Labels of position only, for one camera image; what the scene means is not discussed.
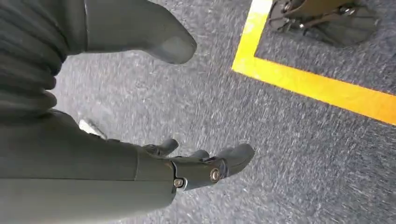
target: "robotic hand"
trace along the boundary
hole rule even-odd
[[[196,43],[146,0],[0,1],[0,223],[99,223],[169,205],[177,189],[213,185],[245,168],[249,145],[210,157],[167,158],[177,147],[137,146],[81,131],[53,110],[68,55],[140,49],[187,62]]]

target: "yellow line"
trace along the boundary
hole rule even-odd
[[[253,0],[233,70],[251,78],[396,125],[396,96],[255,58],[271,0]]]

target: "metal screw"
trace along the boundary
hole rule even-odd
[[[173,185],[177,188],[181,188],[184,185],[184,180],[183,179],[175,179],[173,181]]]
[[[212,169],[210,177],[211,177],[211,181],[214,182],[214,183],[219,181],[220,180],[220,171],[219,171],[219,169],[217,169],[217,168]]]

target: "grey carpet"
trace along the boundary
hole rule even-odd
[[[173,66],[141,52],[71,57],[54,91],[57,108],[91,118],[123,141],[174,137],[180,155],[239,142],[257,153],[240,175],[118,223],[396,222],[395,126],[231,71],[249,0],[159,2],[196,38],[194,58]],[[382,25],[390,30],[356,49],[265,31],[256,55],[395,94],[396,4],[371,4],[386,14]]]

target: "yellow tape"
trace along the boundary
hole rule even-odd
[[[271,0],[253,0],[232,69],[396,126],[396,96],[255,57]]]

